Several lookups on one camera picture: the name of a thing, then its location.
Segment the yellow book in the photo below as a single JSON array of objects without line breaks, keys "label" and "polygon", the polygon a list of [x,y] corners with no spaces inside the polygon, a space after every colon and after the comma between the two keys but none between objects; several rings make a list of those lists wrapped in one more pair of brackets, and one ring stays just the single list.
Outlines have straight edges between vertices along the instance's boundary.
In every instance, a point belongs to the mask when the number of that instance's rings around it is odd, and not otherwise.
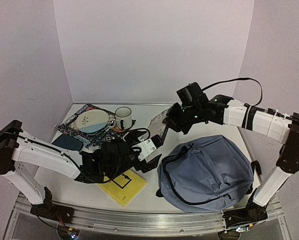
[{"label": "yellow book", "polygon": [[147,182],[141,176],[127,170],[114,180],[108,183],[98,183],[97,185],[121,207],[125,207],[129,202],[146,186]]}]

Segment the white floral notebook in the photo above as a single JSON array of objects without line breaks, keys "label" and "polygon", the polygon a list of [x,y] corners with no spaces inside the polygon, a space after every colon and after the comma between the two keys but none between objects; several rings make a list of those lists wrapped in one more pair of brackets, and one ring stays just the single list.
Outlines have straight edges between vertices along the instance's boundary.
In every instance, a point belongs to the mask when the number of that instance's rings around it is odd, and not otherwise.
[{"label": "white floral notebook", "polygon": [[148,125],[150,131],[150,138],[157,146],[163,146],[168,141],[169,136],[174,132],[165,119],[168,117],[167,113],[170,109],[167,108],[154,116]]}]

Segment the blue grey backpack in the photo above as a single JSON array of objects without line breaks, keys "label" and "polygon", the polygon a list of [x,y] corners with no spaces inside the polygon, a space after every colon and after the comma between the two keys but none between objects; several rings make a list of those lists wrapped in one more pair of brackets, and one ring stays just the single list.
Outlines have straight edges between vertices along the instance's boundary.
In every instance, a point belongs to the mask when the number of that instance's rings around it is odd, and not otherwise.
[{"label": "blue grey backpack", "polygon": [[157,168],[158,198],[188,213],[214,213],[253,191],[254,169],[241,149],[223,135],[181,143]]}]

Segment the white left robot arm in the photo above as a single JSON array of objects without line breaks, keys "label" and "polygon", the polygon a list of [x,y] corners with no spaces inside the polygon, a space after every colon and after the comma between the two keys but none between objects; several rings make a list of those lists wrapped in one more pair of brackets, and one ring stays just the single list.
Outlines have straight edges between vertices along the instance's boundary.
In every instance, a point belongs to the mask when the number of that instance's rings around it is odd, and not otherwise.
[{"label": "white left robot arm", "polygon": [[0,175],[8,179],[31,203],[31,213],[51,219],[71,213],[53,203],[52,192],[39,184],[24,163],[43,167],[84,184],[107,184],[131,168],[147,173],[158,165],[159,158],[146,158],[163,145],[156,134],[139,138],[145,128],[128,130],[123,138],[114,137],[94,152],[68,150],[41,141],[22,130],[22,122],[13,120],[0,130]]}]

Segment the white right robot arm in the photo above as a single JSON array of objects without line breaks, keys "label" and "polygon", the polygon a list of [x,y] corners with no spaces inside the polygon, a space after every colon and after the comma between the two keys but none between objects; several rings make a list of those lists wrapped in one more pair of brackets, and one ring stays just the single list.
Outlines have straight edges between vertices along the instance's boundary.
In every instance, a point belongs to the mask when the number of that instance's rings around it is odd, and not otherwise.
[{"label": "white right robot arm", "polygon": [[299,114],[281,113],[273,107],[244,103],[218,94],[208,98],[197,82],[176,93],[180,99],[168,110],[165,121],[175,132],[187,134],[194,124],[213,123],[254,133],[275,143],[277,159],[272,170],[254,190],[245,207],[227,210],[223,218],[230,226],[257,223],[267,218],[267,207],[286,181],[299,171]]}]

